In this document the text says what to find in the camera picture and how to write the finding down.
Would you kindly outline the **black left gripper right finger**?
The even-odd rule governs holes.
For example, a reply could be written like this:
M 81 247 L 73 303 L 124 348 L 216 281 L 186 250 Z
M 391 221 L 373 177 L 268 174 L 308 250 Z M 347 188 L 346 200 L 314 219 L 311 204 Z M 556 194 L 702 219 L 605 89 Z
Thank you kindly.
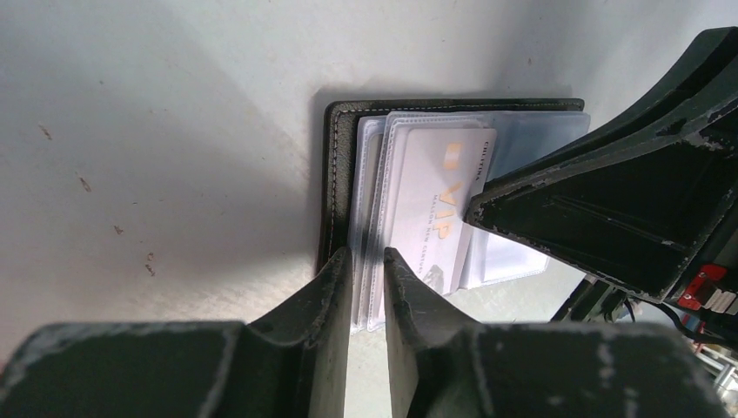
M 724 417 L 675 331 L 648 323 L 482 323 L 384 252 L 396 417 Z

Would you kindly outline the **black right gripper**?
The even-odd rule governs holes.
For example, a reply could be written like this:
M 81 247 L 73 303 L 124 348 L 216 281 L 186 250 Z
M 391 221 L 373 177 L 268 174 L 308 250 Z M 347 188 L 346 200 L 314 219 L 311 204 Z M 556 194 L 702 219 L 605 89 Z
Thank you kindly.
M 488 182 L 471 226 L 646 300 L 697 345 L 737 345 L 737 30 L 702 31 L 618 117 Z

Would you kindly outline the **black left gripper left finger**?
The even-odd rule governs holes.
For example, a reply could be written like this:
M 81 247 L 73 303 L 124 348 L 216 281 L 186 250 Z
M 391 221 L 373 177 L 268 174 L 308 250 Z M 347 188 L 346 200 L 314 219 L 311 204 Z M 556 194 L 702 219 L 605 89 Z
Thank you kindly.
M 340 417 L 352 255 L 251 323 L 55 323 L 1 375 L 4 417 Z

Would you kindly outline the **black leather card holder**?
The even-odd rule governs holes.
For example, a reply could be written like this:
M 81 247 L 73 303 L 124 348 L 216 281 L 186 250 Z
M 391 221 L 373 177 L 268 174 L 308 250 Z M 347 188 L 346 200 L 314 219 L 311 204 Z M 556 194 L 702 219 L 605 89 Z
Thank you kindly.
M 543 273 L 549 257 L 464 221 L 489 180 L 583 136 L 579 98 L 344 100 L 325 108 L 319 259 L 352 252 L 350 328 L 386 320 L 383 252 L 435 293 Z

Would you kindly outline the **white VIP card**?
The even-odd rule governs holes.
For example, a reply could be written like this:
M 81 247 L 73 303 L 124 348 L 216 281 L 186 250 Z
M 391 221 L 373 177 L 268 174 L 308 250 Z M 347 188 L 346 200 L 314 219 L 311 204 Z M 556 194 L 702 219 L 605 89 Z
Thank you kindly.
M 471 232 L 469 199 L 486 179 L 497 131 L 489 127 L 406 127 L 399 131 L 383 247 L 400 252 L 432 290 L 459 286 Z

